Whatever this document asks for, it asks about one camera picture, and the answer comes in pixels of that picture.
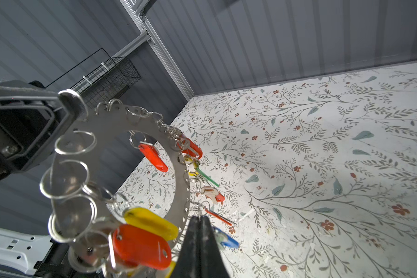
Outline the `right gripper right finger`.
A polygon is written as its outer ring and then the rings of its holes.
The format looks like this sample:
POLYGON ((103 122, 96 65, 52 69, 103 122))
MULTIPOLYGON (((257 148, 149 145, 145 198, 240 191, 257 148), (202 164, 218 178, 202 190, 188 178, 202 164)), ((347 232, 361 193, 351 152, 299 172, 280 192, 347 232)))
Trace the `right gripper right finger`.
POLYGON ((200 218, 200 274, 203 278, 229 278, 212 225, 206 216, 200 218))

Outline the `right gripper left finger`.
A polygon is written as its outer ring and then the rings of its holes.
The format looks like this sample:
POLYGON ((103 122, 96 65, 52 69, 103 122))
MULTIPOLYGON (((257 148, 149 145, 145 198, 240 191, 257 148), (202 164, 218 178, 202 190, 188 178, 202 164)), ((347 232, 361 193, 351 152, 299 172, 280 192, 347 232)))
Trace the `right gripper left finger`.
POLYGON ((199 278, 201 277, 201 218, 190 218, 178 261, 171 274, 171 278, 199 278))

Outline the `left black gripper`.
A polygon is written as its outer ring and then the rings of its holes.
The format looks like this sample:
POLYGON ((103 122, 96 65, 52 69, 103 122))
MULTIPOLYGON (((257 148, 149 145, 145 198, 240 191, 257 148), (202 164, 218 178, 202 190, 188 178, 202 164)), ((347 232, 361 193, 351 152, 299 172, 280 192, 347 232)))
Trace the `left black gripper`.
POLYGON ((87 105, 72 89, 56 92, 38 81, 0 82, 0 181, 51 156, 61 123, 60 101, 76 119, 87 120, 87 105))

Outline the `large keyring with coloured keys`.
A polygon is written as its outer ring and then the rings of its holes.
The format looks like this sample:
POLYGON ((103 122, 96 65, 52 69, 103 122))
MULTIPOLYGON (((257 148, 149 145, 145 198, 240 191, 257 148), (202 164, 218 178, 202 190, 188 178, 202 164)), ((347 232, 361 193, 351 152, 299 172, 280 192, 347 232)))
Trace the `large keyring with coloured keys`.
POLYGON ((193 164, 199 157, 182 131, 161 114, 118 99, 87 106, 54 143, 54 158, 40 181, 51 200, 51 237, 68 244, 68 262, 79 272, 105 278, 171 278, 201 184, 193 164), (164 216, 135 205, 98 182, 98 161, 106 145, 127 133, 157 171, 174 172, 173 199, 164 216))

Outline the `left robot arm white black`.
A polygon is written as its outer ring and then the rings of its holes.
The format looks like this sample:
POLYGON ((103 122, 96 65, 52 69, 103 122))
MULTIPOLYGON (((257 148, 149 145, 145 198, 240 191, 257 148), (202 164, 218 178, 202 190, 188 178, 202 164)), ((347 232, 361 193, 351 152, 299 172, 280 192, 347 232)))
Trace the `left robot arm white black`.
MULTIPOLYGON (((38 166, 54 141, 79 117, 74 96, 48 90, 41 82, 0 82, 0 182, 38 166)), ((35 278, 77 278, 68 247, 48 235, 0 228, 0 266, 35 278)))

